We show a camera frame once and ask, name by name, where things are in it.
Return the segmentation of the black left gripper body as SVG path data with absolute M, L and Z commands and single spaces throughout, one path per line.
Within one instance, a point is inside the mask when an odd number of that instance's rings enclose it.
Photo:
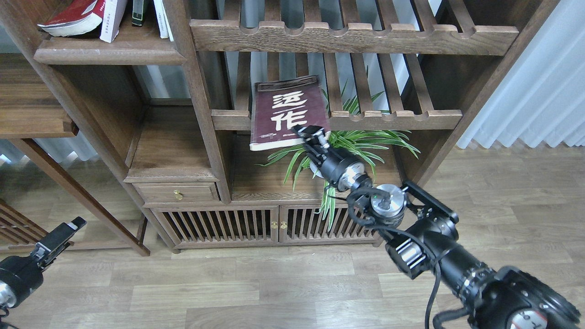
M 0 303 L 16 308 L 43 283 L 43 271 L 56 258 L 54 250 L 38 242 L 27 257 L 9 256 L 0 265 Z

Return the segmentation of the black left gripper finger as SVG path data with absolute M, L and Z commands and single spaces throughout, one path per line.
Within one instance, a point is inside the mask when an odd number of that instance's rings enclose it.
M 86 221 L 81 217 L 61 223 L 38 242 L 38 256 L 58 256 L 70 245 L 73 235 L 85 225 Z

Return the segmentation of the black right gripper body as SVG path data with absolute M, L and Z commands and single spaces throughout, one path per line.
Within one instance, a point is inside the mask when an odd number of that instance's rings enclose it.
M 345 148 L 334 148 L 311 138 L 304 141 L 311 162 L 330 185 L 340 192 L 367 186 L 364 163 Z

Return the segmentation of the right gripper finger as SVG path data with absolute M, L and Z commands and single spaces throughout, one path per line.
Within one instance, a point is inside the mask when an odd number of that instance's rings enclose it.
M 293 144 L 308 143 L 311 145 L 319 145 L 322 147 L 330 147 L 328 141 L 329 133 L 322 126 L 309 125 L 295 125 L 291 128 L 291 131 L 296 135 L 291 140 Z

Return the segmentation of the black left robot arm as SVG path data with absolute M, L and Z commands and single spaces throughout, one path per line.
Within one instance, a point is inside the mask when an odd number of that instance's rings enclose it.
M 43 283 L 43 272 L 66 250 L 73 235 L 86 225 L 77 217 L 58 227 L 38 241 L 26 257 L 9 256 L 0 264 L 0 306 L 9 316 L 9 309 L 16 308 Z

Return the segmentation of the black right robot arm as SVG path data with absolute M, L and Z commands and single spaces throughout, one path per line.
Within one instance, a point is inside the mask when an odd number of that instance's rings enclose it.
M 293 127 L 311 161 L 346 198 L 352 220 L 378 231 L 398 269 L 411 279 L 432 271 L 425 327 L 467 317 L 473 329 L 575 329 L 579 311 L 518 267 L 496 271 L 457 243 L 459 218 L 414 182 L 374 187 L 364 164 L 332 147 L 320 126 Z

